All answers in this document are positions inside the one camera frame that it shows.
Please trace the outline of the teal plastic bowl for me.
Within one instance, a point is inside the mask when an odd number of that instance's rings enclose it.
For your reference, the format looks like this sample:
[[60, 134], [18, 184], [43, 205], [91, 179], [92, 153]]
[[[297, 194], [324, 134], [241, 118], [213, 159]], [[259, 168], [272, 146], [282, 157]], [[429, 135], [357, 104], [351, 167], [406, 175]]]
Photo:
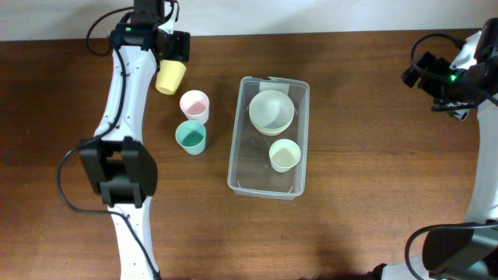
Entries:
[[253, 122], [254, 126], [258, 126], [261, 129], [267, 131], [277, 131], [285, 129], [293, 121], [293, 115], [287, 114], [276, 114], [276, 115], [251, 115], [250, 120]]

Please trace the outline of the yellow plastic cup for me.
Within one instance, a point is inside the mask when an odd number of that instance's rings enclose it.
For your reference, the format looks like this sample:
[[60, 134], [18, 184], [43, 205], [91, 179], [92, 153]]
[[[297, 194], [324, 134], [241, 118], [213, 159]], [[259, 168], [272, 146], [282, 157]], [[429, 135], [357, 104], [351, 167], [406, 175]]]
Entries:
[[166, 95], [174, 95], [186, 72], [186, 66], [179, 61], [162, 60], [156, 75], [156, 89]]

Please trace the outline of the white plastic bowl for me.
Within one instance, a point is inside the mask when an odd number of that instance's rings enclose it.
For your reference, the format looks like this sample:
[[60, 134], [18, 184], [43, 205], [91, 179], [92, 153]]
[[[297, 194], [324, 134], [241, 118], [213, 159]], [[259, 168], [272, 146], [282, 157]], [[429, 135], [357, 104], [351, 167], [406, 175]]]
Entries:
[[249, 114], [250, 116], [257, 114], [292, 114], [294, 116], [294, 105], [288, 95], [276, 90], [266, 90], [258, 93], [251, 100]]

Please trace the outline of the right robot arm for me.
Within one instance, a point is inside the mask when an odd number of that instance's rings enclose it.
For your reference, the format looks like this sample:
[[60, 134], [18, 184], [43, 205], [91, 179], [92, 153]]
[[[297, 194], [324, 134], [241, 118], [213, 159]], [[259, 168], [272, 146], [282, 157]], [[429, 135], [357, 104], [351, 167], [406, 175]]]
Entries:
[[475, 110], [479, 155], [464, 221], [426, 226], [407, 240], [404, 261], [379, 264], [369, 279], [497, 280], [497, 20], [461, 40], [444, 34], [459, 50], [453, 61], [426, 52], [410, 58], [402, 73], [408, 87], [433, 98], [431, 110], [463, 121]]

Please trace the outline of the pink plastic cup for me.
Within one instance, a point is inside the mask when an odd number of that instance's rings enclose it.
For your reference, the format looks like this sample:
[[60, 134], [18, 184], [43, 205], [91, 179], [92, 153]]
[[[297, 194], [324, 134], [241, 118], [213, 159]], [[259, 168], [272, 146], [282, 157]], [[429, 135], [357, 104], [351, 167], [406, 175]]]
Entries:
[[209, 119], [209, 98], [200, 90], [190, 90], [180, 99], [180, 108], [188, 120], [205, 124]]

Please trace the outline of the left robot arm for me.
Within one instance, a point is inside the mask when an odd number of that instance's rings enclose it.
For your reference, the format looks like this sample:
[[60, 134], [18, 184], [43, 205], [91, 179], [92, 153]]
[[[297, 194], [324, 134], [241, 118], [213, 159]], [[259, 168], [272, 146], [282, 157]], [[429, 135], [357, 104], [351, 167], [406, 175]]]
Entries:
[[143, 116], [153, 76], [170, 61], [189, 59], [189, 33], [174, 30], [176, 1], [136, 1], [110, 32], [113, 74], [94, 136], [77, 148], [93, 191], [112, 218], [122, 279], [158, 279], [150, 206], [158, 169], [142, 140]]

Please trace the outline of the white plastic cup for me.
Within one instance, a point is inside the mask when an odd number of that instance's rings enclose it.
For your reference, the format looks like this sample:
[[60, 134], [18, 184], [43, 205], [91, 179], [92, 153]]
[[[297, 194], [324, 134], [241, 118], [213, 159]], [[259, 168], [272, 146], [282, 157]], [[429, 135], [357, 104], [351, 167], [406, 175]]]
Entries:
[[301, 151], [294, 141], [283, 138], [271, 145], [268, 156], [273, 170], [286, 173], [300, 161]]

